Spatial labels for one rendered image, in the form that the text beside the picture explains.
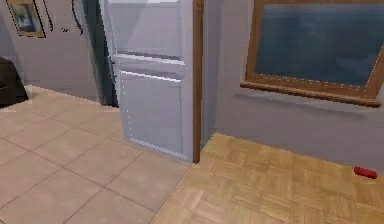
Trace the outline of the gold framed wall picture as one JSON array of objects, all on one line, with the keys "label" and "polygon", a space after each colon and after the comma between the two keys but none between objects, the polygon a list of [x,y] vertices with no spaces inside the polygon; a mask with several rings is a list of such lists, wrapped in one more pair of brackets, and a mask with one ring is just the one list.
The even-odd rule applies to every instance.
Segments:
[{"label": "gold framed wall picture", "polygon": [[45,37],[35,0],[6,0],[6,3],[19,36]]}]

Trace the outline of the white panelled room door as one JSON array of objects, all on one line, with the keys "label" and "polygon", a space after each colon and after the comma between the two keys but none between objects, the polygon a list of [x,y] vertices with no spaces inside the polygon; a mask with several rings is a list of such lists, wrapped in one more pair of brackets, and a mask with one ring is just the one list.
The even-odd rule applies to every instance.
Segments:
[{"label": "white panelled room door", "polygon": [[99,0],[124,137],[193,160],[193,0]]}]

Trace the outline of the brown wooden framed window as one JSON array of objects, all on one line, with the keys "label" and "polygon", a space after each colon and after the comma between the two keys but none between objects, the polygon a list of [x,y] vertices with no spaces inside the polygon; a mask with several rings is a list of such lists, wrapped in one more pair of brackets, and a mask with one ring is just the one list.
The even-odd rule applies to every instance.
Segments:
[{"label": "brown wooden framed window", "polygon": [[253,0],[243,88],[379,107],[384,0]]}]

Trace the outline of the small red flat object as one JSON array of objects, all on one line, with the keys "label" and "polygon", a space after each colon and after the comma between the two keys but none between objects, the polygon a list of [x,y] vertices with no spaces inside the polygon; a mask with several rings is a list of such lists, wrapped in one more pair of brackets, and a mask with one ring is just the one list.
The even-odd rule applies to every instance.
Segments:
[{"label": "small red flat object", "polygon": [[376,179],[377,178],[377,173],[373,170],[362,168],[362,167],[355,167],[354,168],[354,173],[359,176],[371,178],[371,179]]}]

